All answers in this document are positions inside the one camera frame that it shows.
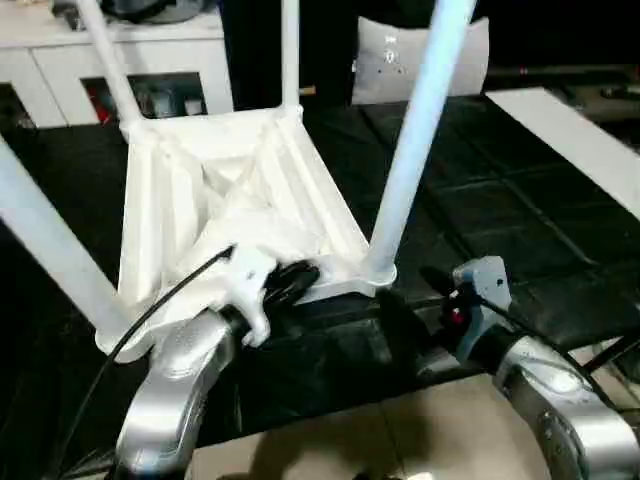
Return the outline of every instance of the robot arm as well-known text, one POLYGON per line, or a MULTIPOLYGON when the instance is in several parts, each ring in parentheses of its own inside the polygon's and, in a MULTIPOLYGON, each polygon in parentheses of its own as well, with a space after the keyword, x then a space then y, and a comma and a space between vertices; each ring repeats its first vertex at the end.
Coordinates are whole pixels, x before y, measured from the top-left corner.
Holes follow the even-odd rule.
POLYGON ((496 388, 536 436, 551 477, 637 478, 640 446, 630 425, 598 396, 575 362, 494 311, 511 303, 502 259, 473 260, 455 269, 453 279, 443 318, 458 339, 454 354, 494 376, 496 388), (456 302, 461 297, 482 298, 498 308, 456 302))

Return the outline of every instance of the black surface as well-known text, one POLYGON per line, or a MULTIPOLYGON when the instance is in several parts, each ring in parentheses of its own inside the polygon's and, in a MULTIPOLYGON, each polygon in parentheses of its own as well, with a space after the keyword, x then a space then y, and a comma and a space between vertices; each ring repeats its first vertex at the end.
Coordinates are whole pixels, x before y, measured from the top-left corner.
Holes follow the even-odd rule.
MULTIPOLYGON (((305 117, 366 235, 403 108, 330 109, 305 117)), ((119 132, 91 126, 13 131, 5 138, 115 281, 126 173, 126 145, 119 132)), ((531 326, 575 347, 637 330, 639 235, 637 220, 488 100, 452 99, 402 241, 396 288, 433 326, 439 300, 420 278, 419 267, 450 270, 475 255, 502 255, 518 307, 531 326)), ((0 351, 5 380, 0 478, 28 479, 42 472, 53 440, 68 424, 103 355, 88 323, 15 240, 3 231, 0 241, 6 271, 12 273, 6 311, 15 312, 5 318, 0 351)), ((416 375, 412 355, 397 354, 402 332, 394 320, 357 295, 274 318, 272 338, 246 351, 212 390, 199 443, 475 371, 416 375)), ((71 445, 67 466, 94 449, 113 446, 145 370, 142 360, 116 368, 105 379, 71 445)))

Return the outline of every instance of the black cable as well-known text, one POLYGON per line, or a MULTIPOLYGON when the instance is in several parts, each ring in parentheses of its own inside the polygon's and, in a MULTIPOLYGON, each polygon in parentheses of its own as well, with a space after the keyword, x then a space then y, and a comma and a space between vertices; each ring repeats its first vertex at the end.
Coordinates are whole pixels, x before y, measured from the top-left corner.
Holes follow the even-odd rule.
POLYGON ((635 335, 627 335, 622 337, 616 343, 598 353, 595 357, 584 364, 585 370, 595 372, 607 363, 613 362, 616 358, 624 355, 640 345, 640 337, 635 335))
POLYGON ((48 472, 45 474, 43 480, 58 480, 60 478, 60 470, 62 469, 62 462, 64 461, 64 457, 67 453, 67 449, 69 448, 69 444, 71 443, 71 439, 80 423, 80 420, 84 416, 84 412, 91 401, 91 397, 95 392, 100 379, 104 376, 105 372, 109 369, 109 367, 115 362, 116 357, 120 353, 120 351, 125 347, 127 342, 133 337, 133 335, 144 325, 144 323, 149 320, 149 318, 156 313, 160 308, 162 308, 169 300, 171 300, 178 292, 180 292, 184 287, 186 287, 189 283, 195 280, 198 276, 200 276, 205 270, 211 267, 214 263, 220 260, 223 257, 229 257, 231 252, 233 251, 233 247, 229 247, 226 250, 216 254, 211 259, 207 260, 202 266, 194 270, 191 274, 187 275, 184 279, 182 279, 175 287, 169 290, 160 300, 151 305, 149 309, 144 312, 140 318, 133 324, 133 326, 126 331, 126 333, 122 336, 122 338, 118 341, 116 346, 113 348, 111 353, 107 355, 107 358, 102 363, 100 370, 96 374, 85 394, 78 410, 76 411, 75 416, 69 426, 69 430, 67 430, 66 435, 64 436, 60 448, 57 452, 54 451, 54 457, 50 463, 50 467, 48 472))
POLYGON ((501 317, 515 324, 518 328, 520 328, 524 333, 526 333, 530 337, 538 338, 543 343, 546 343, 549 347, 555 350, 558 353, 558 355, 560 355, 569 365, 571 365, 576 370, 576 372, 582 375, 587 380, 587 382, 589 382, 589 385, 593 389, 593 392, 596 395, 598 395, 598 397, 600 397, 600 400, 602 400, 602 402, 605 405, 607 405, 609 408, 613 410, 616 409, 615 404, 613 403, 611 398, 609 398, 609 396, 605 393, 602 387, 600 387, 598 382, 596 382, 595 378, 593 378, 593 376, 591 375, 591 372, 589 372, 583 365, 580 365, 576 361, 576 359, 573 358, 571 355, 569 355, 569 353, 567 353, 563 348, 561 348, 560 345, 558 345, 556 342, 551 340, 546 335, 542 335, 539 332, 533 330, 524 321, 522 321, 515 315, 512 315, 504 308, 499 307, 495 303, 487 300, 486 298, 478 295, 477 293, 474 293, 474 298, 480 305, 487 307, 489 310, 497 313, 501 317))

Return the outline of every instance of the white pillow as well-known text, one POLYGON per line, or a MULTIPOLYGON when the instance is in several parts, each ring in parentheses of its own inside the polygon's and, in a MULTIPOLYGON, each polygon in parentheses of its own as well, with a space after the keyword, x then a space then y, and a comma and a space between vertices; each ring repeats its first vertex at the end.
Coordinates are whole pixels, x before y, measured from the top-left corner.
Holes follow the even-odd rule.
MULTIPOLYGON (((360 17, 352 103, 409 100, 428 29, 407 30, 360 17)), ((449 95, 480 93, 489 66, 489 19, 468 27, 449 95)))

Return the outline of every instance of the white cushion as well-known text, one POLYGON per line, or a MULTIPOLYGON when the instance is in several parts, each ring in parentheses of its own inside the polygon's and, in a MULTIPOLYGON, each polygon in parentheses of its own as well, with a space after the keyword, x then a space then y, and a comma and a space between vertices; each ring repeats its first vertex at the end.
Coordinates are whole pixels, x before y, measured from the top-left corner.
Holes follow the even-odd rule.
MULTIPOLYGON (((413 90, 428 29, 407 30, 360 17, 354 104, 408 100, 413 90)), ((468 27, 449 95, 480 93, 489 65, 489 19, 468 27)))

